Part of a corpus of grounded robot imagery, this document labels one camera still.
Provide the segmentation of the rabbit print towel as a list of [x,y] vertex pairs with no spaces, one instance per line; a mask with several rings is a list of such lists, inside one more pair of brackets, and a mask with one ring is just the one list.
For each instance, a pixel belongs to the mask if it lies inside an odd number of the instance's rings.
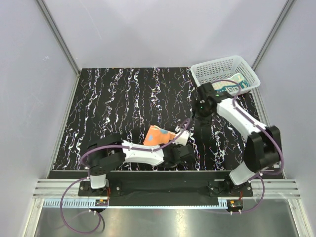
[[250,87],[250,83],[241,73],[235,73],[217,76],[212,86],[216,91],[227,91],[230,94],[236,94],[239,89],[245,90]]

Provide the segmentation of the orange dotted checkered towel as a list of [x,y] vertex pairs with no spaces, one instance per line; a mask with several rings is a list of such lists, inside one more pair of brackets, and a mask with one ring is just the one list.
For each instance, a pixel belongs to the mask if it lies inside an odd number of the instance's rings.
[[175,138],[175,133],[168,130],[162,129],[156,125],[151,125],[145,140],[143,142],[144,146],[157,146],[161,144],[166,144]]

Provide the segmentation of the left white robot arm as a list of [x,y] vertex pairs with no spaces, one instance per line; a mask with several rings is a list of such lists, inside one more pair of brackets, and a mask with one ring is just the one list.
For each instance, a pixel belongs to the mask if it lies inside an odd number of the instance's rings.
[[134,144],[111,134],[90,144],[80,162],[88,169],[89,189],[97,196],[107,188],[106,176],[125,163],[143,163],[151,166],[174,168],[195,159],[194,149],[187,140],[181,143],[158,142],[153,146]]

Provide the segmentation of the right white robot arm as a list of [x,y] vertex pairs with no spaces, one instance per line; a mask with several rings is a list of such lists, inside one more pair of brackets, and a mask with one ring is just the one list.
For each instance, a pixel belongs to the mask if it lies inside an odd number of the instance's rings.
[[198,101],[193,105],[193,117],[204,122],[211,115],[218,114],[246,141],[242,163],[231,170],[219,185],[221,192],[235,196],[256,174],[278,162],[284,163],[280,130],[276,126],[268,127],[254,119],[237,103],[236,96],[216,91],[211,83],[198,86],[197,91]]

